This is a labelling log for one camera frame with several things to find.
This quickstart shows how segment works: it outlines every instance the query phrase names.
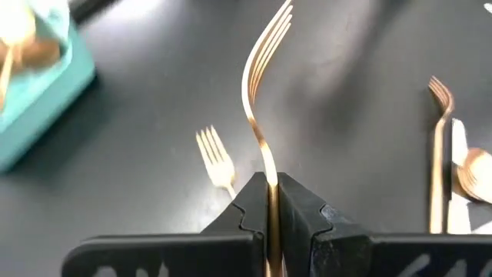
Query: dark countertop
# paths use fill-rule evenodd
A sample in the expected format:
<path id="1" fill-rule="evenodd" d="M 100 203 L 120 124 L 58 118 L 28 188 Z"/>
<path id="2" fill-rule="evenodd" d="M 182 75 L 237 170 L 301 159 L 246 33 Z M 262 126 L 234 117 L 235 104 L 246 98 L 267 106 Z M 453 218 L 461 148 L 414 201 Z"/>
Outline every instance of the dark countertop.
<path id="1" fill-rule="evenodd" d="M 0 275 L 54 276 L 81 239 L 198 232 L 220 213 L 194 133 L 215 126 L 238 187 L 262 171 L 241 74 L 281 3 L 124 0 L 83 23 L 99 79 L 0 178 Z M 295 2 L 256 108 L 278 170 L 370 230 L 425 232 L 431 75 L 492 150 L 483 4 Z"/>

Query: black table surface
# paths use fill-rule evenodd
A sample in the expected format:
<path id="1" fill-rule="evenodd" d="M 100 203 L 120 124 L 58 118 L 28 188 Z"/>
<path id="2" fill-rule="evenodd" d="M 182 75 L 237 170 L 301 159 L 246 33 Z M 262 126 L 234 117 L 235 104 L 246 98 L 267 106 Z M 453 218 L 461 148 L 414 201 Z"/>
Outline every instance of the black table surface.
<path id="1" fill-rule="evenodd" d="M 227 205 L 195 132 L 214 125 L 242 187 L 262 171 L 241 104 L 282 0 L 122 0 L 80 26 L 98 81 L 0 178 L 0 275 L 54 276 L 100 234 L 199 232 Z M 436 75 L 492 150 L 492 14 L 470 0 L 310 0 L 256 107 L 278 170 L 378 232 L 425 232 Z"/>

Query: fork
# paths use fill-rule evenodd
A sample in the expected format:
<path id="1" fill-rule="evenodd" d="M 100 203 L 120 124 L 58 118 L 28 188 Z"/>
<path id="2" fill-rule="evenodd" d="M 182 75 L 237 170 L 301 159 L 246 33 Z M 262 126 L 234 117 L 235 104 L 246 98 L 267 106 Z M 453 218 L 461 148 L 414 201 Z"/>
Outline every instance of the fork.
<path id="1" fill-rule="evenodd" d="M 236 197 L 232 187 L 235 176 L 234 164 L 214 126 L 197 132 L 196 139 L 208 177 L 215 187 L 227 190 L 231 199 L 234 199 Z"/>
<path id="2" fill-rule="evenodd" d="M 280 7 L 272 20 L 270 20 L 270 23 L 268 23 L 266 29 L 261 33 L 260 38 L 254 44 L 254 47 L 248 56 L 248 60 L 246 61 L 241 82 L 241 99 L 244 112 L 253 128 L 254 136 L 260 145 L 261 155 L 264 160 L 265 175 L 268 182 L 268 260 L 270 271 L 267 271 L 267 275 L 273 277 L 283 275 L 280 216 L 278 210 L 278 177 L 273 155 L 253 116 L 252 107 L 254 106 L 258 86 L 261 77 L 263 76 L 264 69 L 288 29 L 291 27 L 292 5 L 290 5 L 290 3 L 291 0 L 287 0 Z"/>
<path id="3" fill-rule="evenodd" d="M 432 161 L 432 180 L 430 184 L 430 222 L 429 232 L 440 234 L 444 224 L 444 187 L 443 187 L 443 140 L 444 126 L 454 110 L 454 99 L 450 90 L 432 76 L 429 89 L 434 94 L 443 111 L 434 130 L 434 153 Z"/>

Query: gold fork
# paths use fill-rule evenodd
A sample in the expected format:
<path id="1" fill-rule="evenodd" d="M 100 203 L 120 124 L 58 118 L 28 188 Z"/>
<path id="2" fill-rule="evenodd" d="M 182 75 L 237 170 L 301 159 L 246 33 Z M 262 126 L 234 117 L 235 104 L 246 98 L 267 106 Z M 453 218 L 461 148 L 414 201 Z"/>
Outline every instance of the gold fork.
<path id="1" fill-rule="evenodd" d="M 197 132 L 196 139 L 210 180 L 214 186 L 227 190 L 231 199 L 234 199 L 234 164 L 214 126 Z"/>
<path id="2" fill-rule="evenodd" d="M 443 141 L 444 126 L 453 109 L 454 100 L 450 90 L 436 77 L 432 76 L 429 89 L 439 101 L 443 115 L 434 130 L 434 154 L 432 161 L 432 180 L 430 184 L 430 222 L 429 232 L 440 234 L 444 224 L 444 185 L 443 185 Z"/>
<path id="3" fill-rule="evenodd" d="M 244 112 L 253 128 L 253 133 L 260 145 L 261 155 L 264 160 L 265 175 L 268 186 L 268 260 L 270 271 L 267 275 L 278 277 L 283 275 L 282 271 L 282 249 L 280 242 L 280 216 L 278 211 L 278 177 L 274 158 L 261 130 L 253 116 L 252 106 L 256 99 L 256 92 L 263 71 L 271 56 L 291 27 L 292 18 L 291 0 L 287 0 L 268 23 L 260 38 L 254 44 L 253 49 L 246 61 L 241 83 L 241 98 Z"/>

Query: teal box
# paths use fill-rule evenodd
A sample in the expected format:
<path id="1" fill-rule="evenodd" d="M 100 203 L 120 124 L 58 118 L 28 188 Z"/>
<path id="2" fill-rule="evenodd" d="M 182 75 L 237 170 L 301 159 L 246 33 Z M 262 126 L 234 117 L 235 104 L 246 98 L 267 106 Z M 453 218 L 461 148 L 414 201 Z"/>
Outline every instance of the teal box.
<path id="1" fill-rule="evenodd" d="M 94 61 L 74 26 L 71 22 L 57 64 L 12 78 L 0 115 L 0 172 L 19 160 L 94 78 Z"/>

